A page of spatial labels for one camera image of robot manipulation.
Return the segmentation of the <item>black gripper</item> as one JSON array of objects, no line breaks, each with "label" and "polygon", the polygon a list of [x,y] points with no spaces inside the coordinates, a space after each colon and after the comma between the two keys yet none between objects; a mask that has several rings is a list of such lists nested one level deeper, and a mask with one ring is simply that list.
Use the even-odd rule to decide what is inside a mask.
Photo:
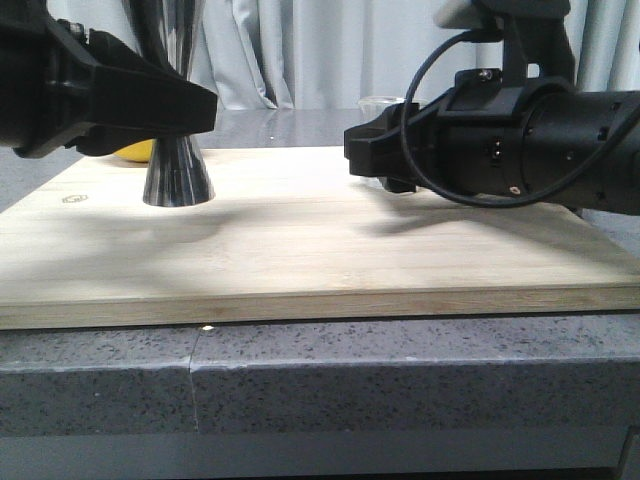
[{"label": "black gripper", "polygon": [[1,3],[1,144],[101,156],[214,128],[213,92],[144,60],[113,35],[54,19],[44,1]]},{"label": "black gripper", "polygon": [[530,196],[540,187],[526,177],[524,146],[539,90],[537,78],[505,87],[499,70],[463,71],[426,106],[390,105],[347,129],[349,173],[391,193],[414,193],[428,179],[458,196]]}]

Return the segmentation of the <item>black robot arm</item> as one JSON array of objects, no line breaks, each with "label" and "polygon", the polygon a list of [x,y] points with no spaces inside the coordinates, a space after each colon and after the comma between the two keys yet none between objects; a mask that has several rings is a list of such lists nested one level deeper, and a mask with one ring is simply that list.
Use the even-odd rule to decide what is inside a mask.
[{"label": "black robot arm", "polygon": [[508,86],[466,70],[425,107],[394,105],[344,134],[352,174],[471,206],[539,201],[639,211],[639,95],[584,93],[559,77]]}]

